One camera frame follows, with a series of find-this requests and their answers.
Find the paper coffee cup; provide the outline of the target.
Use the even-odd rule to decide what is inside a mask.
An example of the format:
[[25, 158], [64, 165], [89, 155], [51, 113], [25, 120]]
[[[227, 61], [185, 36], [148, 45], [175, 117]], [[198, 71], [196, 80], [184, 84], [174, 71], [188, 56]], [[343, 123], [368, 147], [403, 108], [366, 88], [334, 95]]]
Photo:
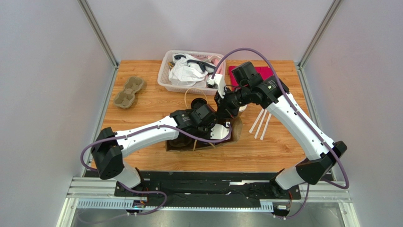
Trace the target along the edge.
[[246, 108], [247, 108], [247, 105], [240, 107], [237, 116], [240, 117], [243, 114], [243, 112], [246, 110]]

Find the brown paper bag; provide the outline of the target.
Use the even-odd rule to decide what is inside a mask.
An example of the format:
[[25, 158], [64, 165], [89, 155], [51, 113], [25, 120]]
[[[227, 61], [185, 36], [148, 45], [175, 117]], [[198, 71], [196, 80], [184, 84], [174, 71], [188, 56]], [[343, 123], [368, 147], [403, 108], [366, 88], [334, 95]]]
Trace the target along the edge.
[[[170, 114], [178, 122], [178, 128], [190, 134], [187, 136], [179, 133], [179, 137], [165, 142], [166, 151], [198, 151], [208, 150], [229, 145], [239, 141], [241, 130], [243, 127], [240, 117], [234, 119], [219, 119], [216, 115], [216, 110], [207, 102], [205, 108], [194, 110], [187, 106], [185, 110], [178, 110]], [[224, 124], [225, 122], [231, 123], [231, 138], [228, 140], [211, 140], [197, 137], [196, 127], [203, 121], [212, 121], [214, 118], [218, 119], [217, 124]]]

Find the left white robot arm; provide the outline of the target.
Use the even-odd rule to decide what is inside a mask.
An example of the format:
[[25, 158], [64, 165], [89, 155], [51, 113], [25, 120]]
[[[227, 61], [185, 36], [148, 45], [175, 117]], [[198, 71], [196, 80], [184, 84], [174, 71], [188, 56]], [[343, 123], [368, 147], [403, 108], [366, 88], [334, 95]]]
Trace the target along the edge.
[[104, 128], [93, 145], [91, 155], [102, 180], [115, 179], [129, 188], [141, 183], [137, 169], [124, 162], [131, 153], [150, 145], [189, 137], [210, 142], [210, 131], [219, 121], [208, 104], [196, 109], [176, 110], [163, 119], [126, 131]]

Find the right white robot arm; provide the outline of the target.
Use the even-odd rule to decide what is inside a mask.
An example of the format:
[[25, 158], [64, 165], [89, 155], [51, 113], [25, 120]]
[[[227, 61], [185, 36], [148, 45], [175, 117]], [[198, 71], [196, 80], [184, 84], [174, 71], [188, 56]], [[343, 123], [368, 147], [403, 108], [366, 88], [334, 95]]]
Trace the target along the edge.
[[288, 87], [275, 76], [263, 79], [251, 62], [232, 70], [237, 86], [230, 90], [222, 75], [209, 76], [209, 87], [217, 88], [214, 97], [220, 118], [235, 117], [239, 108], [248, 104], [260, 105], [275, 116], [296, 139], [305, 159], [270, 180], [270, 190], [280, 196], [291, 187], [317, 184], [347, 150], [343, 141], [335, 142], [325, 135], [299, 107]]

